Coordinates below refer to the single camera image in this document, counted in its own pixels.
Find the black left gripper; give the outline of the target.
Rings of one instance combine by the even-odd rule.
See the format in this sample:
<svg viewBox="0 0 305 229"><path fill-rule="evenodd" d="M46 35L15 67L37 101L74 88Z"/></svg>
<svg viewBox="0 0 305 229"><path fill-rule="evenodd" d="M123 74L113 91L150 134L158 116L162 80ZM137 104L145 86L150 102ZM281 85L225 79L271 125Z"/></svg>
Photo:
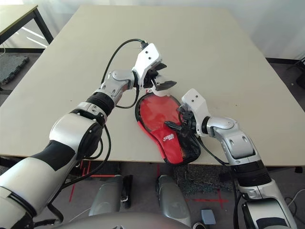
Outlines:
<svg viewBox="0 0 305 229"><path fill-rule="evenodd" d="M142 87L153 88L154 86L156 91L164 91L175 86L177 84L177 82L175 81L165 81L163 83L156 81L156 78L160 76L158 71L166 67L167 65L161 62L157 64L154 68L149 69L144 77Z"/></svg>

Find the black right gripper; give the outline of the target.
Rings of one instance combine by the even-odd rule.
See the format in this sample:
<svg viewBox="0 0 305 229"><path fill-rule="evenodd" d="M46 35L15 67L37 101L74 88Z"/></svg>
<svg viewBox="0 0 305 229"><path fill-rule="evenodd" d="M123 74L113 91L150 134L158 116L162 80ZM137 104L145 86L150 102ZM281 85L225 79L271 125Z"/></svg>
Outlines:
<svg viewBox="0 0 305 229"><path fill-rule="evenodd" d="M192 111L183 112L182 119L183 119L183 126L178 125L172 121L165 121L164 124L168 128L176 131L177 135L180 137L186 138L188 136L197 134L196 120L193 112Z"/></svg>

